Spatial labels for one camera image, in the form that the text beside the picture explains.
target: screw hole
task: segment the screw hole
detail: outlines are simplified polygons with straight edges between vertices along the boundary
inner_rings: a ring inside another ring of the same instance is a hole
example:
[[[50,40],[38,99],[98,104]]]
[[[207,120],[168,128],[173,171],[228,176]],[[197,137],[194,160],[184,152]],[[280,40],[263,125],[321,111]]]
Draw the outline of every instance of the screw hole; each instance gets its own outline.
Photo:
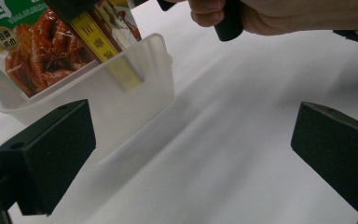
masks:
[[[11,145],[11,149],[18,149],[18,148],[21,148],[21,147],[23,147],[25,144],[24,143],[22,143],[22,142],[19,142],[19,143],[15,143],[15,144],[13,144],[13,145]]]

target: crayfish image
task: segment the crayfish image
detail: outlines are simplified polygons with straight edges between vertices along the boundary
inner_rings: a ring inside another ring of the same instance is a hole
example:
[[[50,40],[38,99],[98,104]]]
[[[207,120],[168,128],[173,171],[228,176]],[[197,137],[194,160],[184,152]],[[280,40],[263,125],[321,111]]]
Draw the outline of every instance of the crayfish image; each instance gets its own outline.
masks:
[[[33,25],[13,29],[19,46],[6,57],[6,72],[31,97],[93,61],[50,9]]]

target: white tablecloth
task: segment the white tablecloth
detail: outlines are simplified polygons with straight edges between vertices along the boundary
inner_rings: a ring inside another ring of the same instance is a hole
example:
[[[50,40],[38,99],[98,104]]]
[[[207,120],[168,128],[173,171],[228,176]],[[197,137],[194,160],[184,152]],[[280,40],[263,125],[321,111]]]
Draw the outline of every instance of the white tablecloth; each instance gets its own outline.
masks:
[[[358,119],[358,43],[330,31],[243,33],[222,43],[187,3],[133,10],[143,36],[160,33],[176,99],[102,164],[82,170],[54,224],[354,224],[351,208],[291,149],[300,102]],[[0,144],[23,129],[0,114]]]

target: human hand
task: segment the human hand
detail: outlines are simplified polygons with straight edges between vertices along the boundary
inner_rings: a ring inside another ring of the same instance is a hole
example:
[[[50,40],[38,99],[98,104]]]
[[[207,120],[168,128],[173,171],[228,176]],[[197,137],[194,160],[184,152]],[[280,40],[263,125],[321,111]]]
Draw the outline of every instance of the human hand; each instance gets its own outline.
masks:
[[[166,0],[182,2],[183,0]],[[234,0],[187,0],[191,17],[209,27],[224,17],[223,6]],[[305,30],[358,30],[358,0],[241,0],[243,29],[258,35]]]

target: white plastic box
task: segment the white plastic box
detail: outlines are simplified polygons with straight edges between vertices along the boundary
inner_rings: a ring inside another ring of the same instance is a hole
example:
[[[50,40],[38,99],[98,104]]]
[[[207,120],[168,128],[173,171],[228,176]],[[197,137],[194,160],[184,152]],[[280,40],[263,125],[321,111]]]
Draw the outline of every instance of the white plastic box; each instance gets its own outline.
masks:
[[[142,82],[123,88],[116,74],[129,65]],[[54,108],[88,99],[97,148],[88,164],[102,161],[174,98],[172,59],[161,35],[150,35],[103,64],[91,63],[31,99],[0,75],[0,112],[28,126]]]

